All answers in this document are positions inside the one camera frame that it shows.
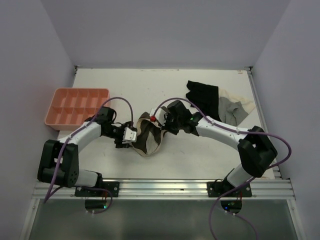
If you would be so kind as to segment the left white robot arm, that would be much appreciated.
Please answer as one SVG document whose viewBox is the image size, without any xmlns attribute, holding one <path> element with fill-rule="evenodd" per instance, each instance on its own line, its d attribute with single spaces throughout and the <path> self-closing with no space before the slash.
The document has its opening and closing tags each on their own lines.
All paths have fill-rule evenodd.
<svg viewBox="0 0 320 240">
<path fill-rule="evenodd" d="M 79 153 L 100 137 L 113 139 L 116 148 L 128 148 L 137 140 L 137 129 L 132 122 L 117 126 L 115 115 L 116 111 L 112 108 L 102 107 L 66 137 L 47 140 L 38 167 L 38 181 L 66 188 L 86 187 L 92 196 L 101 195 L 104 190 L 102 174 L 81 169 Z"/>
</svg>

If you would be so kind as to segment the olive underwear beige waistband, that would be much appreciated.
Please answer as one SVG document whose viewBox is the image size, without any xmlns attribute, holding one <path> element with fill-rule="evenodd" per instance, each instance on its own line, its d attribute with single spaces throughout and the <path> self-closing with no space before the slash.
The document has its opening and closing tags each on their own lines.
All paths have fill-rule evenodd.
<svg viewBox="0 0 320 240">
<path fill-rule="evenodd" d="M 161 147 L 167 131 L 162 130 L 157 122 L 151 122 L 148 112 L 143 112 L 136 122 L 137 138 L 131 143 L 132 148 L 142 157 L 155 154 Z"/>
</svg>

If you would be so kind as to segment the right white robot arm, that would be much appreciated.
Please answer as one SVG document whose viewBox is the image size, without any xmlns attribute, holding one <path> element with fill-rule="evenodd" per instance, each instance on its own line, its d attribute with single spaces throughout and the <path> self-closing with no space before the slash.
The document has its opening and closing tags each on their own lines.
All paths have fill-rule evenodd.
<svg viewBox="0 0 320 240">
<path fill-rule="evenodd" d="M 213 139 L 235 149 L 240 164 L 220 181 L 208 187 L 218 196 L 235 196 L 252 178 L 260 178 L 277 157 L 278 152 L 261 127 L 239 128 L 219 123 L 205 115 L 200 109 L 191 113 L 181 98 L 171 98 L 167 107 L 158 106 L 152 114 L 162 130 L 177 135 L 186 134 Z"/>
</svg>

